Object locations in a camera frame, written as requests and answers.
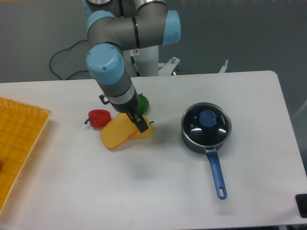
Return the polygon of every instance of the blue lid knob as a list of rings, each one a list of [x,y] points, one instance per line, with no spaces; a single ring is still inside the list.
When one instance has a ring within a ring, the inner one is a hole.
[[[212,127],[216,124],[216,114],[211,110],[204,110],[200,113],[200,123],[205,127]]]

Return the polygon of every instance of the yellow tray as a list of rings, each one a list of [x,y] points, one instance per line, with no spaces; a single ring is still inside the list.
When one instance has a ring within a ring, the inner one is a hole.
[[[0,97],[0,213],[50,114],[50,110]]]

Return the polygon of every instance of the blue handle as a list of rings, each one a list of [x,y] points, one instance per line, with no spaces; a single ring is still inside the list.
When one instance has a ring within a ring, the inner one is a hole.
[[[221,200],[225,200],[227,198],[227,192],[217,152],[216,151],[206,152],[206,156],[208,157],[211,165],[217,196]]]

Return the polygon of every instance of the black object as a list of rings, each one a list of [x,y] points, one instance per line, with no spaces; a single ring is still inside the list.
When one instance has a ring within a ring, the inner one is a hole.
[[[134,33],[135,33],[136,47],[139,49],[140,48],[139,29],[138,29],[138,24],[136,23],[135,17],[132,17],[132,22],[133,22],[133,28],[134,28]]]
[[[295,196],[299,214],[302,218],[307,218],[307,194],[298,194]]]
[[[100,95],[100,96],[99,96],[99,99],[101,100],[101,102],[102,102],[103,104],[109,104],[109,103],[110,103],[110,101],[105,101],[104,95]]]

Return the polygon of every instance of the saucepan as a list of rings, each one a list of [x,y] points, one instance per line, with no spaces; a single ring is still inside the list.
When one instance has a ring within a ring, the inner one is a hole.
[[[205,154],[210,162],[217,196],[227,198],[226,186],[217,150],[231,133],[231,121],[227,113],[212,103],[190,106],[181,119],[181,135],[184,143],[194,152]]]

